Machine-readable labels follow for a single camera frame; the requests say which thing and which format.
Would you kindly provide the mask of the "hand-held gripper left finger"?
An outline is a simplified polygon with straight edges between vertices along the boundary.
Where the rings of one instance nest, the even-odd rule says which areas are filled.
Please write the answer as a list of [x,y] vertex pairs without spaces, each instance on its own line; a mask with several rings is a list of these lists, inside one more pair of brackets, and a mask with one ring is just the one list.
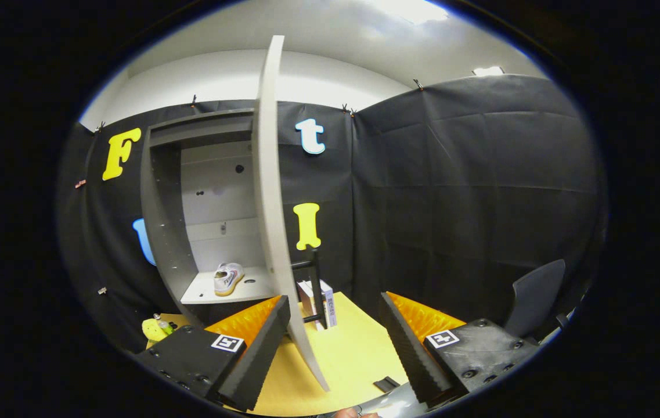
[[288,297],[272,297],[208,330],[180,326],[133,359],[200,399],[253,410],[290,318]]

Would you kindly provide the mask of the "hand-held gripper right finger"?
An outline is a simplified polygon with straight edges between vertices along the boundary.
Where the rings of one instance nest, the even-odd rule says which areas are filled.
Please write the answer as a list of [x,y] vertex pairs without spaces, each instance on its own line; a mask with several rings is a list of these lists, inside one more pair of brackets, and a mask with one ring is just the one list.
[[418,402],[438,407],[499,383],[539,345],[489,319],[465,323],[384,291],[378,314]]

